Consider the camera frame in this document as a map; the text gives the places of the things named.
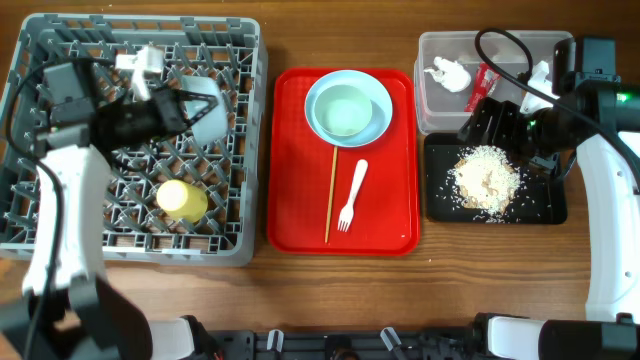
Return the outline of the pale blue bowl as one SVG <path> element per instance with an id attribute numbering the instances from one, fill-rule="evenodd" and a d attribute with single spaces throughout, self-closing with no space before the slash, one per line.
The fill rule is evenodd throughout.
<path id="1" fill-rule="evenodd" d="M 204 147 L 226 136 L 229 127 L 228 112 L 217 82 L 210 77 L 183 76 L 180 84 L 182 90 L 212 95 L 218 101 L 213 110 L 191 127 L 196 144 Z"/>

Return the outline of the red snack wrapper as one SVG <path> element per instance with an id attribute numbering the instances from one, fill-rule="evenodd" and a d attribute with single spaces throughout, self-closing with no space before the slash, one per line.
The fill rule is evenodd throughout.
<path id="1" fill-rule="evenodd" d="M 499 73 L 488 64 L 481 63 L 476 70 L 473 90 L 464 111 L 473 112 L 482 99 L 492 94 L 500 79 Z"/>

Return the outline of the white tissue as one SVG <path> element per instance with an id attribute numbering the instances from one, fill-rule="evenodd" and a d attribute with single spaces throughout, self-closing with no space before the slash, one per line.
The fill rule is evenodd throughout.
<path id="1" fill-rule="evenodd" d="M 424 72 L 452 93 L 461 92 L 471 84 L 471 75 L 462 65 L 442 57 L 435 57 L 433 66 L 425 68 Z"/>

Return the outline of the yellow plastic cup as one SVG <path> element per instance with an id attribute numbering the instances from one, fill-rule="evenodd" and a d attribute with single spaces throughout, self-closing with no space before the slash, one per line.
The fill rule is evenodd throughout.
<path id="1" fill-rule="evenodd" d="M 198 222 L 208 211 L 206 193 L 181 180 L 164 182 L 156 192 L 159 207 L 172 219 Z"/>

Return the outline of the pale green bowl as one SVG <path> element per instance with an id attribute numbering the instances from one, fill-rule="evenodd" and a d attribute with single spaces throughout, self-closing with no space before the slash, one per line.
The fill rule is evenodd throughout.
<path id="1" fill-rule="evenodd" d="M 370 123 L 373 105 L 359 88 L 339 84 L 318 94 L 312 113 L 325 132 L 348 137 L 362 132 Z"/>

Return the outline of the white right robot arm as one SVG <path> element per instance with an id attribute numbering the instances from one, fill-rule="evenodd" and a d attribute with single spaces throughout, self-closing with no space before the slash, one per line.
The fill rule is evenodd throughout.
<path id="1" fill-rule="evenodd" d="M 583 321 L 480 313 L 470 354 L 494 359 L 636 359 L 639 356 L 639 88 L 616 71 L 615 42 L 582 36 L 554 47 L 550 93 L 505 80 L 548 107 L 518 115 L 514 104 L 480 101 L 458 137 L 528 160 L 572 150 L 588 201 L 591 270 Z"/>

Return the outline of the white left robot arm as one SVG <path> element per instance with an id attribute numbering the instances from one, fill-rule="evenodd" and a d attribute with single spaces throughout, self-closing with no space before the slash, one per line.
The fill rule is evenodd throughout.
<path id="1" fill-rule="evenodd" d="M 47 128 L 25 152 L 40 181 L 35 251 L 22 297 L 1 309 L 1 331 L 25 359 L 219 359 L 216 340 L 193 316 L 151 323 L 107 281 L 100 238 L 112 153 L 184 133 L 220 107 L 217 97 L 145 78 L 132 70 L 135 101 L 102 99 L 94 60 L 48 61 L 36 68 L 54 89 Z M 187 115 L 188 102 L 201 103 Z"/>

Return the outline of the rice food waste pile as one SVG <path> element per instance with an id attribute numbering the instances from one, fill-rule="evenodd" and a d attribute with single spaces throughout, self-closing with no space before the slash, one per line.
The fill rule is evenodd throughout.
<path id="1" fill-rule="evenodd" d="M 489 145 L 462 147 L 447 175 L 458 207 L 495 219 L 503 217 L 522 185 L 520 169 L 506 151 Z"/>

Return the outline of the black food waste tray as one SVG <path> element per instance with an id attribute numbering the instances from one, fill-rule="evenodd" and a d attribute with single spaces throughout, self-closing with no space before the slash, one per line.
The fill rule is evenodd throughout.
<path id="1" fill-rule="evenodd" d="M 458 141 L 453 133 L 433 133 L 424 139 L 426 216 L 438 222 L 561 224 L 567 219 L 567 203 L 560 158 L 555 161 L 551 176 L 541 175 L 527 165 L 516 164 L 522 184 L 515 198 L 500 217 L 492 217 L 480 209 L 462 205 L 459 188 L 452 174 L 454 166 L 471 147 Z"/>

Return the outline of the grey dishwasher rack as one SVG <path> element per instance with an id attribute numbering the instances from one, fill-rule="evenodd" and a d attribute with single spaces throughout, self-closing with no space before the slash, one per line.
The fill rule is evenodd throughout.
<path id="1" fill-rule="evenodd" d="M 114 152 L 117 167 L 103 207 L 108 260 L 166 265 L 239 267 L 253 257 L 258 148 L 266 102 L 268 54 L 259 23 L 246 17 L 134 16 L 36 13 L 21 27 L 1 98 L 1 130 L 15 141 L 1 151 L 1 253 L 33 255 L 39 178 L 25 152 L 49 122 L 51 85 L 41 64 L 91 58 L 105 101 L 134 100 L 131 74 L 114 69 L 117 55 L 145 46 L 164 51 L 152 88 L 181 89 L 183 76 L 214 79 L 228 112 L 226 136 L 204 147 L 192 130 Z M 170 218 L 156 192 L 181 180 L 202 189 L 208 211 L 195 223 Z"/>

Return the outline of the clear plastic bin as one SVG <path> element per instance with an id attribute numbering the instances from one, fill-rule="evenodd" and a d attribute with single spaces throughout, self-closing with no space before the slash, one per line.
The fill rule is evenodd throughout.
<path id="1" fill-rule="evenodd" d="M 529 49 L 534 65 L 540 61 L 549 64 L 552 78 L 553 50 L 556 43 L 573 37 L 566 31 L 550 30 L 508 30 Z M 472 95 L 476 70 L 483 61 L 478 56 L 474 40 L 475 31 L 425 32 L 418 42 L 418 55 L 414 63 L 414 85 L 417 123 L 422 134 L 432 132 L 457 132 L 470 117 L 464 109 Z M 527 59 L 522 50 L 511 40 L 496 33 L 484 34 L 481 46 L 485 54 L 495 64 L 512 75 L 524 73 L 528 69 Z M 471 84 L 464 90 L 452 93 L 437 83 L 431 74 L 424 71 L 434 68 L 436 57 L 459 63 L 471 75 Z M 521 104 L 524 93 L 512 83 L 500 79 L 490 95 L 499 101 Z"/>

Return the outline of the white round plate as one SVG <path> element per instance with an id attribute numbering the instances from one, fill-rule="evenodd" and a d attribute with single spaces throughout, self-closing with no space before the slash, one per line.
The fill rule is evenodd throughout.
<path id="1" fill-rule="evenodd" d="M 371 100 L 373 114 L 366 128 L 353 136 L 339 137 L 325 132 L 312 113 L 318 94 L 332 85 L 351 85 L 362 90 Z M 337 70 L 320 77 L 306 94 L 304 115 L 309 127 L 323 141 L 343 148 L 356 148 L 368 145 L 380 138 L 391 124 L 393 104 L 390 93 L 373 76 L 356 70 Z"/>

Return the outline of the red plastic tray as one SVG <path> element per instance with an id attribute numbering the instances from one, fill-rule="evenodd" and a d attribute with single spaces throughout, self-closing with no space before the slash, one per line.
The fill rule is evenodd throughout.
<path id="1" fill-rule="evenodd" d="M 276 80 L 272 118 L 267 238 L 296 254 L 399 256 L 420 238 L 419 176 L 413 84 L 394 69 L 369 75 L 388 90 L 391 124 L 369 145 L 339 148 L 329 244 L 324 243 L 333 146 L 309 127 L 304 101 L 326 68 L 292 68 Z M 357 162 L 368 170 L 347 232 L 338 230 Z"/>

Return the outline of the wooden chopstick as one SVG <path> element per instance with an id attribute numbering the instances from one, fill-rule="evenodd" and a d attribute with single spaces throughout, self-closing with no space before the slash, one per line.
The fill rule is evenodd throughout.
<path id="1" fill-rule="evenodd" d="M 332 155 L 332 166 L 331 166 L 330 187 L 329 187 L 329 194 L 328 194 L 327 213 L 326 213 L 325 234 L 324 234 L 325 245 L 329 244 L 338 153 L 339 153 L 338 147 L 334 146 L 333 155 Z"/>

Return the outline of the white plastic fork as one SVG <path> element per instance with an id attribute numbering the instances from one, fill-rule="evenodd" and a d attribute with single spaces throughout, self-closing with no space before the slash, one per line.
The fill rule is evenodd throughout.
<path id="1" fill-rule="evenodd" d="M 368 162 L 365 159 L 360 159 L 357 162 L 354 170 L 347 203 L 341 209 L 339 214 L 338 230 L 341 232 L 347 232 L 351 226 L 354 218 L 355 201 L 366 176 L 367 170 Z"/>

